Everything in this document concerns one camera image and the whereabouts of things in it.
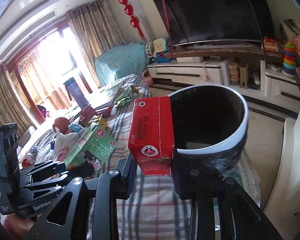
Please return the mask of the person's left hand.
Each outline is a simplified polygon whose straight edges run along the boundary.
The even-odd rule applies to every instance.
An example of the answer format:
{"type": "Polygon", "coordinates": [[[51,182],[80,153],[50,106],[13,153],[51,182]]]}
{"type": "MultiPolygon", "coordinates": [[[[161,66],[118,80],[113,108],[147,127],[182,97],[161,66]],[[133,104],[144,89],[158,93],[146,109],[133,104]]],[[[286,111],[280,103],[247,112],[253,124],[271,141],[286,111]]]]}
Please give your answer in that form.
{"type": "Polygon", "coordinates": [[[12,239],[22,239],[34,224],[35,221],[32,219],[22,219],[10,214],[6,216],[3,227],[12,239]]]}

